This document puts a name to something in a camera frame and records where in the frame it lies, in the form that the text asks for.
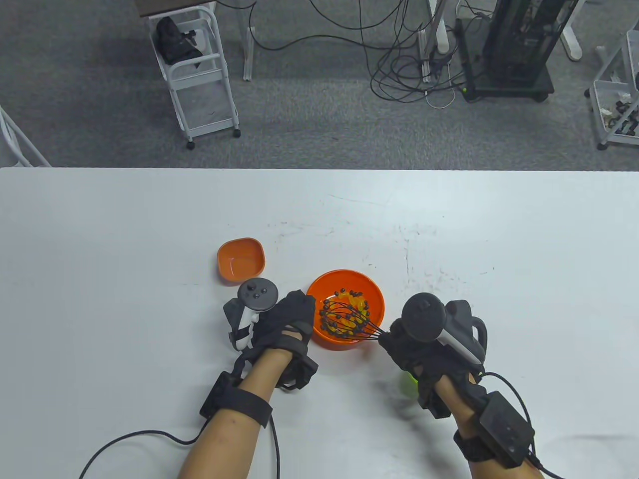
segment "hand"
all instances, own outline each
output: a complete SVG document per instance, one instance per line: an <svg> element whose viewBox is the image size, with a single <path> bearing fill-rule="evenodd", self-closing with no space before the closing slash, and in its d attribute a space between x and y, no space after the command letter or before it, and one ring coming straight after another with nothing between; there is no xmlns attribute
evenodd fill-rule
<svg viewBox="0 0 639 479"><path fill-rule="evenodd" d="M269 311L259 315L253 327L253 346L273 346L282 335L308 344L313 333L315 298L299 289L291 291Z"/></svg>
<svg viewBox="0 0 639 479"><path fill-rule="evenodd" d="M302 291L291 291L269 311L259 315L253 327L253 349L249 358L254 363L265 349L285 350L292 360L277 383L284 389L301 389L317 371L317 364L308 356L308 343L313 333L315 298Z"/></svg>
<svg viewBox="0 0 639 479"><path fill-rule="evenodd" d="M456 384L468 381L468 375L479 378L483 366L472 365L450 346L439 341L418 342L406 333L401 319L397 319L388 333L379 339L380 345L403 370L418 380L419 403L435 418L450 416L450 410L435 391L435 384L446 375Z"/></svg>

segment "white metal rack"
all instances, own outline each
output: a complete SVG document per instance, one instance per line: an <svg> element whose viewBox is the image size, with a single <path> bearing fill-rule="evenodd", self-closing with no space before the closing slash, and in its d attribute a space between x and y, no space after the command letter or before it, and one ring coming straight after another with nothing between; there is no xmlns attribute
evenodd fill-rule
<svg viewBox="0 0 639 479"><path fill-rule="evenodd" d="M597 73L594 82L583 94L590 98L599 143L597 149L608 148L611 142L639 145L639 132L633 118L639 114L639 19L622 39L620 45L608 56ZM602 78L621 56L624 63L625 78L619 77L607 81Z"/></svg>
<svg viewBox="0 0 639 479"><path fill-rule="evenodd" d="M51 166L38 148L27 138L27 135L0 107L0 168L9 166L33 167L34 162L36 166Z"/></svg>
<svg viewBox="0 0 639 479"><path fill-rule="evenodd" d="M203 56L167 64L155 46L155 26L164 17L171 17L180 32L194 32L196 48ZM154 15L148 20L153 50L169 87L180 128L187 137L187 147L195 147L193 138L225 128L233 127L233 136L239 138L240 120L213 12L204 6L193 6Z"/></svg>

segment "black glove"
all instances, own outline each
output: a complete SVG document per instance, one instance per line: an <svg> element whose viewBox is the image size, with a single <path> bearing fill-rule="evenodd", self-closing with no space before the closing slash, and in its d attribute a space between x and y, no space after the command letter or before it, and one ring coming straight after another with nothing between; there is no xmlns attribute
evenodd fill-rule
<svg viewBox="0 0 639 479"><path fill-rule="evenodd" d="M401 369L408 371L417 379L419 404L423 409L430 410L435 418L450 416L450 410L435 392L435 383L444 375L450 378L455 389L472 408L475 409L475 406L481 408L481 405L476 404L475 401L485 396L486 390L472 384L468 380L468 373L471 373L479 382L480 374L484 372L483 365L471 364L453 348L437 340L418 342L412 339L406 333L401 319L396 319L390 325L388 333L380 335L379 343ZM415 372L418 367L422 368L419 375Z"/></svg>
<svg viewBox="0 0 639 479"><path fill-rule="evenodd" d="M233 374L241 374L246 361L255 364L265 349L285 349L293 353L293 359L277 387L287 390L303 388L318 369L317 363L307 356L314 319L315 298L300 290L291 291L269 311L260 313L259 321L253 326L253 347L244 350L237 359ZM299 333L302 339L283 335L283 331Z"/></svg>

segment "white cart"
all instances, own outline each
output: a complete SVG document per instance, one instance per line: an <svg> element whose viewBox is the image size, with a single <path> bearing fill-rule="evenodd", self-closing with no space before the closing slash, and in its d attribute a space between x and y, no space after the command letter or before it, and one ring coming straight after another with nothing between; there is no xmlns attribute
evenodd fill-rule
<svg viewBox="0 0 639 479"><path fill-rule="evenodd" d="M595 81L583 94L590 98L599 142L597 149L608 148L611 142L639 145L639 19L623 37L620 45L608 56ZM617 64L623 62L624 68ZM602 78L609 71L618 81Z"/></svg>
<svg viewBox="0 0 639 479"><path fill-rule="evenodd" d="M155 46L155 27L164 17L171 17L182 33L189 34L203 56L167 64ZM193 6L154 15L148 20L155 56L169 86L180 128L187 137L187 148L195 148L193 138L225 128L233 127L233 136L239 138L240 120L213 12Z"/></svg>

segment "green object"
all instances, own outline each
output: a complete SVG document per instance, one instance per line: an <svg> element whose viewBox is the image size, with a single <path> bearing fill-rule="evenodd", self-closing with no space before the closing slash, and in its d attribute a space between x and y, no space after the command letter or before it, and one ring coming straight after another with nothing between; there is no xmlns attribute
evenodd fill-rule
<svg viewBox="0 0 639 479"><path fill-rule="evenodd" d="M408 398L417 400L419 397L419 393L417 392L417 380L410 373L405 372L399 378L399 390Z"/></svg>

